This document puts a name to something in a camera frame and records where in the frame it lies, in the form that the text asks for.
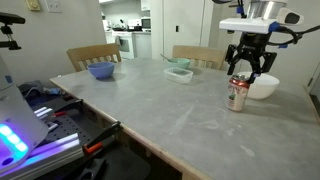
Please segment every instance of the gray table top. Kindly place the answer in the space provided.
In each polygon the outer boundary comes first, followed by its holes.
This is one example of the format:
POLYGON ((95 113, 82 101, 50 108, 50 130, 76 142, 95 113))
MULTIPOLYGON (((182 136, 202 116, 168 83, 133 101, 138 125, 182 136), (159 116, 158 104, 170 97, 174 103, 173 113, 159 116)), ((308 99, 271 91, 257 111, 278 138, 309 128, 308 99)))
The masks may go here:
POLYGON ((165 68, 135 59, 107 80, 82 71, 51 81, 216 179, 320 179, 318 116, 304 87, 281 82, 232 112, 226 72, 191 68, 182 85, 165 79, 165 68))

